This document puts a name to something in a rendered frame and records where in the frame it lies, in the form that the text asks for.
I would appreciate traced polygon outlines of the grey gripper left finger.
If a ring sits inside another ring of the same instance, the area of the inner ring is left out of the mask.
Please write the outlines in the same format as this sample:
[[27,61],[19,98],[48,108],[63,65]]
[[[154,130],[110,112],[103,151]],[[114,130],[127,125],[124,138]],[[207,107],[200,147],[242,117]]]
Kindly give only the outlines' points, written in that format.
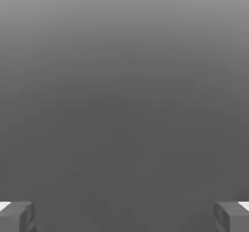
[[37,232],[36,204],[0,201],[0,232]]

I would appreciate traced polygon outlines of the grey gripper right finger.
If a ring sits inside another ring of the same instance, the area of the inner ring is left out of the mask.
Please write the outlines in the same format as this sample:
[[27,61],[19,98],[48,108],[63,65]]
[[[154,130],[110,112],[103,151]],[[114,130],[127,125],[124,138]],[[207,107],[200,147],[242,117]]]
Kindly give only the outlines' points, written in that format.
[[213,211],[217,232],[249,232],[249,201],[215,202]]

